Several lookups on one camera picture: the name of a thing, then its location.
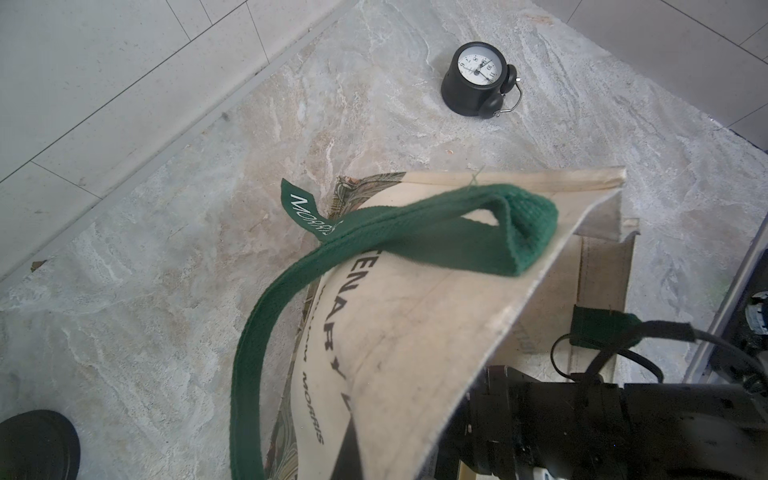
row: clock hand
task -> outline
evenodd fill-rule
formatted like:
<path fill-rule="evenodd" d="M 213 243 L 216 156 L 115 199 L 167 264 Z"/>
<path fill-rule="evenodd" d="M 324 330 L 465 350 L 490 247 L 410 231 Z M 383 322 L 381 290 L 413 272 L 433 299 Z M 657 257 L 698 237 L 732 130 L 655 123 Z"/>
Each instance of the clock hand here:
<path fill-rule="evenodd" d="M 483 67 L 485 67 L 485 66 L 486 66 L 486 65 L 487 65 L 489 62 L 490 62 L 490 60 L 486 60 L 486 61 L 484 61 L 483 63 L 481 63 L 481 64 L 480 64 L 480 66 L 477 68 L 477 70 L 475 70 L 475 75 L 479 74 L 479 73 L 480 73 L 480 70 L 481 70 Z"/>

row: marble floor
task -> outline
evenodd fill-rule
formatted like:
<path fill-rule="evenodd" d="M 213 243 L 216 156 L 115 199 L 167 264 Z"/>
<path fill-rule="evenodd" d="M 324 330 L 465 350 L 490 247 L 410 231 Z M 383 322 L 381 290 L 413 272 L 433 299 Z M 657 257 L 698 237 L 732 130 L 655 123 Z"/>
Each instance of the marble floor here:
<path fill-rule="evenodd" d="M 439 86 L 455 49 L 497 46 L 525 98 L 490 121 Z M 705 327 L 768 210 L 768 157 L 529 0 L 361 0 L 146 182 L 0 293 L 0 418 L 69 417 L 79 478 L 228 478 L 230 370 L 266 285 L 314 240 L 280 178 L 326 207 L 337 175 L 626 165 L 639 217 L 627 309 Z M 295 299 L 262 378 L 283 388 Z M 643 342 L 670 381 L 689 347 Z M 626 367 L 624 379 L 643 379 Z"/>

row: tile grout line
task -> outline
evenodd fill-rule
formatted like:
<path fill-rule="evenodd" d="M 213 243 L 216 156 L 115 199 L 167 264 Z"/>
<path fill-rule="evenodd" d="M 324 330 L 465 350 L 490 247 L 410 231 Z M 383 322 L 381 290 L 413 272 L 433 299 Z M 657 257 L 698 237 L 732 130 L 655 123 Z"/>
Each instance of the tile grout line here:
<path fill-rule="evenodd" d="M 714 31 L 712 28 L 709 28 L 709 27 L 707 27 L 705 24 L 703 24 L 703 23 L 699 22 L 699 21 L 698 21 L 698 20 L 696 20 L 694 17 L 691 17 L 691 16 L 690 16 L 690 15 L 688 15 L 686 12 L 683 12 L 683 11 L 682 11 L 682 10 L 680 10 L 679 8 L 675 7 L 674 5 L 670 5 L 669 3 L 667 3 L 667 0 L 659 0 L 659 2 L 661 2 L 661 3 L 665 4 L 667 7 L 669 7 L 669 8 L 672 8 L 673 10 L 677 10 L 679 13 L 681 13 L 681 14 L 683 14 L 683 15 L 687 16 L 688 18 L 690 18 L 691 20 L 693 20 L 693 21 L 694 21 L 694 22 L 696 22 L 697 24 L 701 25 L 702 27 L 706 28 L 707 30 L 711 31 L 712 33 L 714 33 L 714 34 L 715 34 L 715 35 L 717 35 L 718 37 L 722 38 L 723 40 L 727 41 L 728 43 L 730 43 L 730 44 L 732 44 L 732 45 L 736 45 L 738 48 L 741 48 L 741 50 L 742 50 L 742 51 L 745 51 L 746 53 L 748 53 L 748 54 L 752 55 L 754 58 L 757 58 L 758 60 L 762 61 L 762 58 L 758 57 L 757 55 L 755 55 L 755 54 L 754 54 L 754 53 L 752 53 L 751 51 L 749 51 L 749 50 L 747 50 L 746 48 L 742 47 L 741 45 L 737 44 L 735 41 L 732 41 L 732 40 L 730 40 L 730 39 L 726 38 L 724 35 L 722 35 L 722 34 L 721 34 L 721 33 L 719 33 L 718 31 Z"/>
<path fill-rule="evenodd" d="M 165 5 L 168 5 L 168 8 L 170 8 L 170 13 L 174 14 L 174 17 L 176 17 L 176 21 L 179 22 L 181 31 L 183 31 L 184 34 L 187 36 L 187 40 L 192 41 L 192 39 L 190 38 L 190 34 L 187 33 L 187 29 L 185 29 L 184 26 L 181 24 L 181 20 L 179 20 L 178 15 L 176 15 L 176 12 L 174 12 L 174 8 L 170 6 L 170 3 L 168 3 L 168 0 L 165 0 Z"/>
<path fill-rule="evenodd" d="M 728 125 L 726 128 L 731 128 L 731 127 L 732 127 L 732 126 L 734 126 L 735 124 L 737 124 L 737 123 L 739 123 L 740 121 L 742 121 L 743 119 L 745 119 L 745 118 L 749 117 L 751 114 L 755 113 L 756 111 L 758 111 L 759 109 L 761 109 L 761 108 L 765 107 L 766 105 L 768 105 L 768 103 L 766 103 L 765 105 L 761 105 L 761 106 L 759 106 L 758 108 L 755 108 L 755 109 L 754 109 L 754 110 L 752 110 L 750 113 L 748 113 L 748 114 L 744 115 L 742 118 L 740 118 L 740 119 L 738 119 L 738 120 L 734 121 L 732 124 Z"/>
<path fill-rule="evenodd" d="M 234 12 L 235 10 L 237 10 L 239 7 L 243 6 L 243 3 L 241 3 L 241 4 L 239 4 L 237 7 L 233 8 L 233 9 L 232 9 L 232 11 L 231 11 L 231 12 L 229 12 L 229 13 L 227 13 L 225 16 L 223 16 L 223 17 L 219 18 L 219 20 L 217 20 L 217 22 L 216 22 L 216 23 L 212 24 L 210 27 L 208 27 L 208 28 L 206 28 L 205 30 L 203 30 L 203 31 L 202 31 L 202 32 L 201 32 L 201 33 L 200 33 L 200 34 L 199 34 L 197 37 L 193 38 L 193 40 L 194 40 L 194 39 L 196 39 L 196 38 L 198 38 L 198 37 L 200 37 L 200 35 L 204 34 L 206 31 L 209 31 L 209 30 L 211 30 L 211 29 L 212 29 L 212 28 L 213 28 L 213 27 L 214 27 L 214 26 L 215 26 L 217 23 L 221 22 L 221 21 L 222 21 L 222 20 L 224 20 L 226 17 L 230 16 L 230 14 L 231 14 L 232 12 Z M 19 167 L 18 167 L 16 170 L 12 171 L 10 174 L 8 174 L 8 175 L 6 175 L 5 177 L 3 177 L 3 179 L 2 179 L 2 180 L 0 180 L 0 183 L 2 183 L 2 182 L 4 182 L 4 181 L 6 181 L 6 180 L 7 180 L 7 179 L 8 179 L 8 178 L 11 176 L 11 175 L 15 174 L 15 173 L 16 173 L 16 172 L 17 172 L 17 171 L 20 169 L 20 168 L 24 167 L 26 164 L 28 164 L 29 162 L 33 161 L 35 158 L 39 157 L 39 156 L 40 156 L 40 155 L 41 155 L 43 152 L 45 152 L 47 149 L 49 149 L 50 147 L 52 147 L 52 146 L 53 146 L 53 145 L 54 145 L 56 142 L 58 142 L 59 140 L 61 140 L 61 139 L 62 139 L 62 138 L 64 138 L 64 137 L 66 137 L 66 136 L 69 134 L 69 132 L 73 131 L 75 128 L 79 127 L 79 126 L 80 126 L 80 125 L 82 125 L 84 122 L 86 122 L 86 121 L 87 121 L 89 118 L 91 118 L 91 117 L 93 117 L 94 115 L 96 115 L 96 114 L 97 114 L 97 113 L 98 113 L 98 112 L 99 112 L 99 111 L 100 111 L 102 108 L 104 108 L 104 107 L 106 107 L 107 105 L 109 105 L 110 103 L 112 103 L 112 101 L 113 101 L 115 98 L 117 98 L 117 97 L 119 97 L 120 95 L 122 95 L 123 93 L 125 93 L 125 91 L 126 91 L 128 88 L 131 88 L 131 87 L 133 87 L 134 85 L 136 85 L 136 84 L 137 84 L 139 81 L 141 81 L 141 79 L 142 79 L 142 78 L 144 78 L 144 77 L 146 77 L 147 75 L 149 75 L 150 73 L 152 73 L 152 72 L 153 72 L 153 71 L 154 71 L 156 68 L 159 68 L 159 67 L 160 67 L 162 64 L 164 64 L 166 61 L 170 60 L 170 59 L 171 59 L 171 58 L 172 58 L 174 55 L 176 55 L 176 54 L 177 54 L 177 53 L 179 53 L 180 51 L 184 50 L 184 48 L 186 48 L 186 47 L 187 47 L 188 45 L 190 45 L 191 43 L 192 43 L 192 41 L 189 41 L 189 42 L 187 42 L 186 44 L 182 45 L 182 46 L 181 46 L 181 48 L 179 48 L 178 50 L 176 50 L 174 53 L 170 54 L 170 56 L 168 56 L 168 58 L 166 58 L 165 60 L 163 60 L 163 61 L 162 61 L 162 62 L 160 62 L 159 64 L 155 65 L 154 67 L 152 67 L 152 69 L 151 69 L 151 70 L 149 70 L 147 73 L 145 73 L 145 74 L 141 75 L 141 76 L 140 76 L 140 77 L 139 77 L 139 78 L 138 78 L 138 79 L 137 79 L 137 80 L 136 80 L 134 83 L 132 83 L 132 84 L 128 85 L 128 86 L 127 86 L 126 88 L 124 88 L 124 89 L 123 89 L 123 90 L 122 90 L 120 93 L 118 93 L 118 94 L 117 94 L 117 95 L 115 95 L 114 97 L 110 98 L 110 99 L 107 101 L 107 103 L 103 104 L 102 106 L 100 106 L 99 108 L 97 108 L 97 109 L 96 109 L 96 110 L 95 110 L 93 113 L 89 114 L 89 115 L 88 115 L 86 118 L 84 118 L 83 120 L 79 121 L 79 122 L 78 122 L 78 123 L 77 123 L 77 124 L 76 124 L 74 127 L 70 128 L 69 130 L 67 130 L 66 132 L 64 132 L 62 136 L 60 136 L 60 137 L 59 137 L 59 138 L 57 138 L 56 140 L 52 141 L 52 142 L 51 142 L 50 144 L 48 144 L 48 145 L 47 145 L 45 148 L 43 148 L 43 149 L 42 149 L 42 150 L 40 150 L 38 153 L 36 153 L 36 154 L 35 154 L 35 155 L 34 155 L 32 158 L 30 158 L 29 160 L 27 160 L 27 161 L 26 161 L 26 162 L 24 162 L 23 164 L 19 165 Z"/>
<path fill-rule="evenodd" d="M 574 13 L 576 13 L 576 11 L 577 11 L 577 10 L 578 10 L 578 8 L 581 6 L 581 3 L 582 3 L 583 1 L 584 1 L 584 0 L 578 0 L 578 5 L 576 5 L 576 8 L 574 8 L 574 11 L 571 13 L 571 16 L 570 16 L 570 17 L 568 17 L 568 21 L 567 21 L 567 22 L 565 22 L 565 24 L 566 24 L 566 25 L 567 25 L 567 24 L 568 24 L 568 22 L 570 22 L 570 21 L 571 21 L 571 19 L 574 17 Z"/>
<path fill-rule="evenodd" d="M 33 164 L 33 165 L 37 165 L 38 167 L 42 168 L 43 170 L 47 171 L 48 173 L 50 173 L 50 174 L 54 174 L 55 176 L 57 176 L 57 177 L 61 178 L 62 180 L 64 180 L 64 181 L 67 181 L 67 182 L 69 182 L 70 184 L 73 184 L 73 185 L 75 185 L 75 186 L 76 186 L 77 188 L 79 188 L 80 190 L 83 190 L 85 193 L 88 193 L 88 194 L 91 194 L 91 195 L 93 195 L 94 197 L 96 197 L 96 198 L 97 198 L 97 199 L 99 199 L 99 200 L 103 200 L 103 199 L 104 199 L 103 197 L 99 197 L 97 194 L 94 194 L 94 193 L 92 193 L 92 192 L 89 192 L 88 190 L 85 190 L 83 187 L 81 187 L 80 185 L 76 184 L 75 182 L 73 182 L 73 181 L 71 181 L 71 180 L 67 180 L 66 178 L 62 177 L 61 175 L 57 174 L 56 172 L 52 172 L 52 171 L 50 171 L 48 168 L 45 168 L 45 167 L 43 167 L 43 166 L 42 166 L 42 165 L 40 165 L 40 164 L 36 164 L 36 163 L 35 163 L 35 162 L 33 162 L 33 161 L 29 161 L 28 163 L 30 163 L 30 164 Z"/>
<path fill-rule="evenodd" d="M 750 38 L 752 38 L 752 37 L 754 37 L 755 35 L 757 35 L 757 32 L 758 32 L 758 31 L 760 31 L 760 30 L 762 30 L 762 29 L 764 29 L 764 28 L 766 27 L 766 25 L 768 25 L 768 22 L 766 22 L 766 24 L 765 24 L 765 25 L 763 25 L 762 27 L 758 28 L 758 29 L 757 29 L 757 30 L 756 30 L 756 31 L 755 31 L 755 32 L 754 32 L 752 35 L 750 35 L 749 37 L 747 37 L 747 38 L 746 38 L 744 41 L 742 41 L 741 43 L 739 43 L 739 46 L 741 47 L 741 45 L 744 45 L 744 44 L 746 43 L 746 41 L 747 41 L 747 40 L 749 40 Z"/>
<path fill-rule="evenodd" d="M 208 15 L 208 10 L 206 10 L 205 9 L 205 5 L 203 5 L 203 0 L 199 0 L 199 1 L 200 1 L 200 6 L 203 7 L 203 12 L 205 12 L 205 16 L 208 17 L 208 21 L 210 22 L 210 26 L 213 27 L 214 23 L 210 21 L 210 15 Z"/>
<path fill-rule="evenodd" d="M 261 44 L 261 49 L 264 50 L 264 56 L 266 57 L 266 64 L 270 64 L 270 56 L 266 54 L 266 48 L 264 48 L 264 42 L 261 41 L 261 35 L 259 35 L 259 29 L 256 27 L 256 20 L 253 19 L 253 12 L 250 10 L 250 5 L 248 5 L 248 1 L 246 0 L 245 6 L 248 8 L 248 15 L 250 15 L 250 20 L 253 22 L 253 29 L 256 30 L 256 36 L 259 38 L 259 43 Z"/>
<path fill-rule="evenodd" d="M 275 60 L 271 64 L 268 64 L 263 70 L 242 84 L 232 94 L 224 98 L 217 105 L 214 105 L 208 114 L 204 115 L 190 128 L 181 133 L 181 135 L 179 135 L 175 141 L 172 141 L 160 153 L 150 157 L 149 160 L 144 163 L 141 168 L 139 168 L 130 177 L 112 189 L 112 191 L 107 194 L 101 201 L 98 201 L 85 214 L 81 215 L 74 222 L 72 222 L 69 227 L 64 228 L 58 234 L 56 234 L 53 240 L 47 242 L 43 247 L 37 249 L 31 255 L 27 255 L 25 258 L 17 262 L 16 266 L 12 267 L 8 274 L 6 274 L 4 277 L 0 277 L 0 292 L 5 292 L 8 288 L 13 287 L 17 283 L 21 282 L 24 278 L 26 278 L 26 276 L 30 275 L 27 262 L 33 260 L 36 257 L 44 259 L 50 258 L 62 247 L 66 246 L 68 243 L 74 240 L 80 233 L 82 233 L 91 224 L 93 224 L 99 216 L 111 209 L 114 205 L 118 204 L 120 200 L 130 194 L 142 182 L 146 181 L 146 179 L 148 179 L 158 168 L 165 165 L 174 155 L 180 152 L 185 145 L 189 144 L 191 141 L 194 141 L 194 139 L 203 130 L 208 128 L 213 122 L 215 122 L 215 120 L 221 116 L 222 112 L 235 107 L 249 93 L 251 93 L 254 88 L 263 83 L 289 60 L 295 57 L 296 54 L 298 54 L 303 48 L 309 45 L 317 37 L 319 37 L 320 34 L 322 34 L 333 23 L 342 18 L 342 16 L 351 10 L 358 3 L 358 1 L 359 0 L 345 0 L 342 2 L 339 7 L 333 9 L 312 31 L 299 38 L 298 41 L 294 42 L 283 53 L 275 57 Z"/>

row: metal handle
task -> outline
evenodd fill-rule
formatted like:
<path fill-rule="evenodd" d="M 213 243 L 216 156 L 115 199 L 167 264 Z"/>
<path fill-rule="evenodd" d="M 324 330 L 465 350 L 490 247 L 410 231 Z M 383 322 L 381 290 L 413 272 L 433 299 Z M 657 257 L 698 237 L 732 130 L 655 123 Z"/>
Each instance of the metal handle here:
<path fill-rule="evenodd" d="M 497 117 L 498 117 L 499 115 L 501 115 L 501 114 L 505 114 L 505 113 L 508 113 L 508 112 L 510 112 L 510 111 L 513 111 L 514 109 L 516 109 L 516 108 L 518 107 L 518 105 L 520 105 L 520 100 L 522 100 L 522 99 L 523 99 L 523 90 L 520 88 L 520 79 L 519 79 L 519 78 L 516 78 L 516 79 L 515 79 L 515 87 L 517 87 L 517 88 L 518 88 L 518 91 L 520 92 L 520 96 L 518 97 L 518 101 L 517 101 L 517 102 L 515 102 L 515 106 L 514 106 L 514 107 L 512 107 L 512 108 L 505 108 L 504 110 L 499 110 L 499 111 L 497 111 L 497 112 L 496 112 L 496 116 L 497 116 Z"/>

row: clock face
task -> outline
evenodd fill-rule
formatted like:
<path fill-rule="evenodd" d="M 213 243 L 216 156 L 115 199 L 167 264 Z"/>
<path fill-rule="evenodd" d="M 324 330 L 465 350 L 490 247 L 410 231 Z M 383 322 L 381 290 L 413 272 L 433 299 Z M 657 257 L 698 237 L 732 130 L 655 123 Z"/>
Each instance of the clock face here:
<path fill-rule="evenodd" d="M 501 62 L 491 50 L 474 46 L 464 50 L 458 57 L 458 71 L 462 77 L 475 85 L 490 85 L 502 73 Z"/>

